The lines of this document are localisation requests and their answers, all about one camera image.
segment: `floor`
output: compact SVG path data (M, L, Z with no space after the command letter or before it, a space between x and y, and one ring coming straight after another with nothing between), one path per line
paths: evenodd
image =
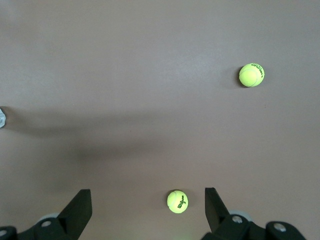
M0 226L21 232L90 188L80 240L199 240L215 187L256 224L318 240L319 13L319 0L2 0ZM265 78L245 88L252 62Z

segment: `metal bolt head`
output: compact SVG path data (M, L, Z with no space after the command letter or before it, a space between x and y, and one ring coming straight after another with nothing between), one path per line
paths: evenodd
M232 220L237 224L242 224L242 218L240 216L233 216Z
M0 231L0 237L4 236L7 234L7 230L1 230Z
M44 221L44 222L41 224L41 227L45 228L45 227L48 227L50 224L51 224L51 221Z
M277 229L279 232L285 232L287 231L286 227L283 226L281 223L275 223L274 225L274 228Z

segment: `yellow tennis ball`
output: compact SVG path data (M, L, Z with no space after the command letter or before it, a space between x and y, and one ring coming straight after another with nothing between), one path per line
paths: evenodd
M183 191L171 192L166 201L169 209L175 214L183 213L188 207L188 198Z
M246 87L258 86L265 77L265 71L257 63L249 63L245 65L239 73L240 82Z

